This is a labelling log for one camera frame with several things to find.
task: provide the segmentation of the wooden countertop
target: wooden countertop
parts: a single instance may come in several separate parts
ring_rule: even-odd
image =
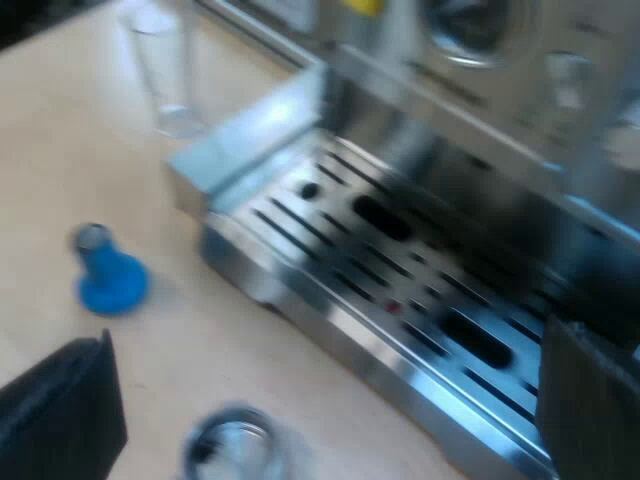
[[[173,208],[162,166],[184,143],[153,131],[122,7],[0,54],[0,384],[107,327],[129,428],[112,479],[173,478],[190,427],[232,400],[298,431],[312,478],[461,479],[427,434],[200,260],[197,225]],[[206,19],[197,47],[212,123],[289,75]],[[67,235],[85,221],[108,225],[153,271],[134,314],[99,318],[76,302]]]

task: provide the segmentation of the drip tray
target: drip tray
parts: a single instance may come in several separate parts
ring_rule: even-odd
[[[534,415],[559,286],[544,275],[522,286],[521,260],[350,145],[289,148],[286,166],[266,161],[212,199],[209,263],[425,427],[470,477],[554,478]]]

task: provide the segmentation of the clear glass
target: clear glass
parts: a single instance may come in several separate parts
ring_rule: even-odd
[[[197,135],[205,128],[193,89],[194,15],[191,0],[149,0],[122,17],[156,127],[171,137]]]

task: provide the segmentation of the glass rim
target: glass rim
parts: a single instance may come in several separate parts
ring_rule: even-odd
[[[148,35],[151,37],[159,37],[164,35],[173,35],[176,33],[183,33],[187,31],[187,23],[188,19],[185,19],[184,22],[180,22],[180,25],[175,27],[165,27],[157,30],[151,29],[141,29],[137,27],[134,23],[134,19],[137,14],[140,13],[141,10],[148,8],[150,5],[154,3],[154,0],[144,0],[143,2],[130,6],[129,8],[122,11],[119,15],[119,21],[124,28],[126,28],[129,32],[135,33],[138,35]],[[189,15],[191,9],[186,9],[185,15]]]

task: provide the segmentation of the espresso machine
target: espresso machine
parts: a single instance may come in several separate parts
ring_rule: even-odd
[[[470,478],[638,477],[640,4],[201,2],[297,70],[169,162],[204,259]]]

